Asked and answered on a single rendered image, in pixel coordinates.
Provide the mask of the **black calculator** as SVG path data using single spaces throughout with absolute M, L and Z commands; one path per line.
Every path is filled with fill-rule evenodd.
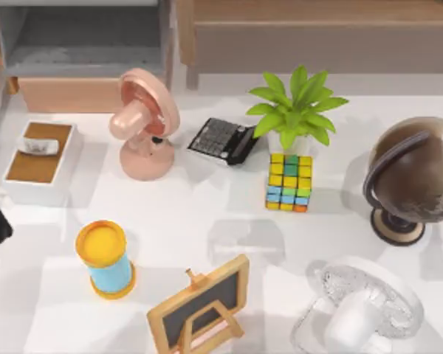
M 258 141 L 255 128 L 211 117 L 191 140 L 188 150 L 227 166 L 240 165 Z

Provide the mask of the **multicoloured puzzle cube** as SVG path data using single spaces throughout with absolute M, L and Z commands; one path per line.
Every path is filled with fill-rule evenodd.
M 270 210 L 305 213 L 312 194 L 312 157 L 272 153 L 265 195 Z

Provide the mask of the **pink desk fan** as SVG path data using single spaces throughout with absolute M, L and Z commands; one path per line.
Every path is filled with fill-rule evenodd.
M 163 177 L 175 157 L 168 137 L 180 125 L 175 100 L 159 78 L 143 69 L 121 76 L 120 96 L 123 106 L 111 117 L 109 131 L 125 142 L 120 149 L 123 171 L 139 181 Z

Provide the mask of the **green potted plant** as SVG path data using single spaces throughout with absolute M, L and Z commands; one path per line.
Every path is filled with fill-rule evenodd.
M 247 116 L 260 116 L 253 136 L 259 138 L 275 132 L 284 153 L 309 136 L 329 146 L 329 134 L 335 133 L 336 127 L 325 113 L 346 105 L 349 100 L 335 96 L 325 86 L 328 74 L 323 70 L 309 75 L 306 67 L 299 65 L 286 87 L 276 74 L 264 72 L 266 85 L 248 91 L 264 100 L 246 111 Z

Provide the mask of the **wooden framed blackboard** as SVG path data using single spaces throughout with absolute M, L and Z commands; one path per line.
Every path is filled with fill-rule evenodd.
M 147 313 L 157 354 L 210 354 L 244 331 L 235 314 L 247 301 L 250 261 L 240 254 L 209 274 L 194 274 L 190 285 Z

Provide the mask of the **yellow and blue canister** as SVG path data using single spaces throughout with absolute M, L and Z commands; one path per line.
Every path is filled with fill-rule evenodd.
M 119 299 L 133 289 L 136 270 L 127 255 L 126 234 L 117 223 L 100 220 L 87 224 L 76 237 L 75 250 L 99 296 Z

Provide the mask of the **wooden cupboard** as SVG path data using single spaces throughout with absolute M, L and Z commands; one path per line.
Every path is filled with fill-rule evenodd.
M 261 73 L 327 70 L 352 94 L 443 95 L 443 0 L 174 0 L 191 89 L 237 94 Z

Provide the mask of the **white tissue box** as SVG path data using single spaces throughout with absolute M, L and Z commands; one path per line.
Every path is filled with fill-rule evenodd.
M 4 172 L 4 190 L 16 204 L 62 207 L 82 148 L 74 124 L 28 122 Z

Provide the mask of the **pale wooden drawer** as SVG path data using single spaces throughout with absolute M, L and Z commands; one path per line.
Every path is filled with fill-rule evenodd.
M 171 0 L 0 0 L 0 65 L 31 112 L 109 113 L 118 80 L 171 70 Z

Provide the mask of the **brown globe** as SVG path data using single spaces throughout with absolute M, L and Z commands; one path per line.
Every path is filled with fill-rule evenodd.
M 395 246 L 416 243 L 426 224 L 443 221 L 443 118 L 391 126 L 371 151 L 363 195 L 372 229 Z

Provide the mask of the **white desk fan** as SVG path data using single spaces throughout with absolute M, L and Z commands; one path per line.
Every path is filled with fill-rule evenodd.
M 297 354 L 393 354 L 424 321 L 416 293 L 379 264 L 355 256 L 333 260 L 315 274 L 318 296 L 296 321 Z

